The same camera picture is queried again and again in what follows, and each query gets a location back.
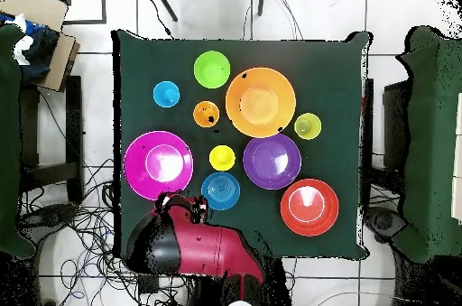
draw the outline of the cardboard box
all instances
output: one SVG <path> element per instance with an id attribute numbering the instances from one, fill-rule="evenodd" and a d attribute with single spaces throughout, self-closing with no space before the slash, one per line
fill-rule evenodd
<path id="1" fill-rule="evenodd" d="M 70 74 L 80 47 L 74 37 L 61 32 L 67 11 L 67 5 L 59 0 L 0 0 L 1 13 L 14 16 L 24 14 L 27 21 L 46 24 L 60 34 L 51 59 L 50 71 L 45 78 L 35 83 L 55 91 L 64 90 L 63 79 Z"/>

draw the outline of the blue cup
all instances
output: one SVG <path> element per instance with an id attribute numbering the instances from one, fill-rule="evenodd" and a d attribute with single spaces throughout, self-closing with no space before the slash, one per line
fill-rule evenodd
<path id="1" fill-rule="evenodd" d="M 214 210 L 227 210 L 237 203 L 241 188 L 236 177 L 227 172 L 210 174 L 202 183 L 202 195 Z"/>
<path id="2" fill-rule="evenodd" d="M 162 81 L 154 87 L 153 97 L 159 106 L 170 108 L 180 101 L 180 91 L 175 83 Z"/>

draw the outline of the magenta plate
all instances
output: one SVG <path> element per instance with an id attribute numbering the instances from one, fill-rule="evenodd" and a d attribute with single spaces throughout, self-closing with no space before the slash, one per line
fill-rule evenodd
<path id="1" fill-rule="evenodd" d="M 148 132 L 127 148 L 124 174 L 134 192 L 156 200 L 163 192 L 186 188 L 192 177 L 192 154 L 177 135 Z"/>

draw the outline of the yellow cup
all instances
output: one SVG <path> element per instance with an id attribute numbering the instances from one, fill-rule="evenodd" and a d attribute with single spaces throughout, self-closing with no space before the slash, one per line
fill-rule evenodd
<path id="1" fill-rule="evenodd" d="M 236 156 L 234 151 L 227 145 L 217 145 L 208 156 L 212 167 L 217 171 L 227 171 L 235 165 Z"/>

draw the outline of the dark green tablecloth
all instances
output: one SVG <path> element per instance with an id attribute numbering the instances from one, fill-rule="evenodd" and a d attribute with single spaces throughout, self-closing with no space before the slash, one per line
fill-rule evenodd
<path id="1" fill-rule="evenodd" d="M 462 41 L 429 27 L 411 30 L 399 57 L 411 78 L 411 134 L 405 165 L 404 217 L 410 225 L 394 243 L 415 262 L 462 255 L 462 227 L 451 217 L 457 95 L 462 92 Z"/>
<path id="2" fill-rule="evenodd" d="M 212 213 L 212 224 L 240 229 L 251 246 L 258 247 L 255 231 L 262 234 L 275 256 L 337 256 L 358 259 L 365 250 L 356 244 L 358 202 L 358 145 L 361 106 L 361 53 L 368 44 L 367 32 L 349 42 L 243 42 L 243 41 L 148 41 L 119 31 L 121 61 L 122 158 L 127 146 L 140 134 L 165 130 L 180 136 L 192 151 L 194 172 L 186 189 L 199 195 L 204 179 L 214 170 L 210 150 L 219 144 L 235 150 L 236 164 L 229 171 L 240 182 L 241 197 L 225 211 Z M 193 64 L 204 51 L 223 52 L 231 63 L 229 81 L 221 88 L 207 89 L 194 79 Z M 245 175 L 243 151 L 251 140 L 238 132 L 226 116 L 225 95 L 229 82 L 242 70 L 268 67 L 280 71 L 293 85 L 297 108 L 283 130 L 299 147 L 300 175 L 320 179 L 337 193 L 336 224 L 324 235 L 298 236 L 282 222 L 283 190 L 263 190 Z M 180 103 L 169 109 L 157 107 L 153 87 L 170 80 L 180 88 Z M 220 109 L 212 128 L 198 127 L 194 106 L 211 100 Z M 311 141 L 293 131 L 295 118 L 305 112 L 318 115 L 322 132 Z M 121 178 L 122 250 L 137 221 L 152 208 L 152 201 L 137 196 Z"/>
<path id="3" fill-rule="evenodd" d="M 27 258 L 35 253 L 35 249 L 15 228 L 20 194 L 21 68 L 13 58 L 13 48 L 22 37 L 23 32 L 15 25 L 0 27 L 0 252 Z"/>

